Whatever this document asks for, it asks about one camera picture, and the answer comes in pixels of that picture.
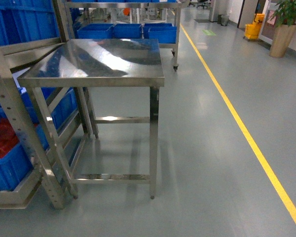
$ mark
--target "trash bin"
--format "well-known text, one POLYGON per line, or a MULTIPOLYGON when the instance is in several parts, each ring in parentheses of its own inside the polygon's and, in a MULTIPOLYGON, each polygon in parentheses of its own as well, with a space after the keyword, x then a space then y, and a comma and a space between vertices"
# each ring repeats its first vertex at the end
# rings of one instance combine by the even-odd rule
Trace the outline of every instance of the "trash bin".
POLYGON ((222 15, 222 26, 227 26, 229 21, 229 15, 222 15))
POLYGON ((217 20, 217 24, 222 24, 222 14, 218 15, 218 20, 217 20))

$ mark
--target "plant pot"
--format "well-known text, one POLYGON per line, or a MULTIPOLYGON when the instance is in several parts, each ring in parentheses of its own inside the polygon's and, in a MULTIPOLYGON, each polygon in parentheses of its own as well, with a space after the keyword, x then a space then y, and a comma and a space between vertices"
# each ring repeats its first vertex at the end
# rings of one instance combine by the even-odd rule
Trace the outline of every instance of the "plant pot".
POLYGON ((275 34, 270 49, 270 56, 275 58, 282 58, 290 45, 293 38, 294 32, 296 30, 296 25, 287 26, 280 25, 276 27, 275 34))

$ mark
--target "table top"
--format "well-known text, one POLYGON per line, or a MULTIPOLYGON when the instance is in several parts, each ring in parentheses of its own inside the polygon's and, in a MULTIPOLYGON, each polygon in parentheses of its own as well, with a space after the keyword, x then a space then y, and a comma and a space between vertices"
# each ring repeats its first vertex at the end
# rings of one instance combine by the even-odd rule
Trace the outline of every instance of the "table top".
POLYGON ((72 39, 18 78, 24 87, 164 86, 156 39, 72 39))

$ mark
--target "black office chair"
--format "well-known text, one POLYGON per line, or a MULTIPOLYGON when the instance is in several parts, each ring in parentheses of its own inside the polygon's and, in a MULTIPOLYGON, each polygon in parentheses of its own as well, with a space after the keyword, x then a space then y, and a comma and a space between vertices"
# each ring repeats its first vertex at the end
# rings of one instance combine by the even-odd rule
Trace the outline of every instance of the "black office chair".
POLYGON ((195 3, 193 3, 192 0, 189 0, 189 4, 188 4, 188 6, 191 6, 191 5, 192 5, 192 6, 195 6, 195 3))
POLYGON ((196 8, 198 8, 199 6, 201 6, 203 9, 208 8, 208 0, 197 0, 198 4, 196 6, 196 8))

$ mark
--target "yellow floor line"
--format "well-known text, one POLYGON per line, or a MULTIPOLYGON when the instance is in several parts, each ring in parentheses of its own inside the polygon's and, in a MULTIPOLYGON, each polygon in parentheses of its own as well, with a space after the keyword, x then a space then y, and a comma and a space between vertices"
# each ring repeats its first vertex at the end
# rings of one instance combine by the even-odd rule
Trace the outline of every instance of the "yellow floor line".
POLYGON ((196 48, 195 44, 193 43, 193 41, 189 37, 188 33, 186 32, 186 30, 184 29, 182 24, 180 26, 181 26, 183 32, 185 33, 188 41, 190 42, 193 49, 195 50, 198 58, 201 60, 202 64, 204 65, 207 73, 211 77, 211 79, 212 79, 213 83, 215 84, 217 90, 219 91, 219 93, 221 94, 223 100, 225 101, 226 105, 228 106, 231 114, 233 115, 234 119, 236 120, 239 128, 241 129, 241 131, 243 133, 243 135, 247 139, 250 147, 252 148, 253 152, 256 154, 256 157, 258 158, 260 164, 262 165, 264 171, 266 172, 266 174, 267 174, 268 178, 270 179, 270 181, 271 181, 273 187, 275 188, 276 192, 280 196, 283 204, 285 205, 285 207, 287 208, 287 210, 290 213, 291 217, 293 218, 293 220, 296 223, 296 207, 295 207, 295 205, 293 204, 292 200, 290 199, 290 197, 288 196, 288 194, 284 190, 282 184, 280 183, 280 181, 276 177, 274 171, 272 170, 271 166, 268 164, 267 160, 265 159, 265 157, 262 154, 261 150, 259 149, 258 145, 256 144, 253 137, 251 136, 251 134, 247 130, 246 126, 244 125, 243 121, 241 120, 241 118, 237 114, 237 112, 236 112, 235 108, 233 107, 232 103, 229 101, 228 97, 226 96, 226 94, 222 90, 221 86, 218 84, 216 78, 214 77, 214 75, 211 72, 210 68, 208 67, 205 60, 203 59, 203 57, 199 53, 199 51, 196 48))

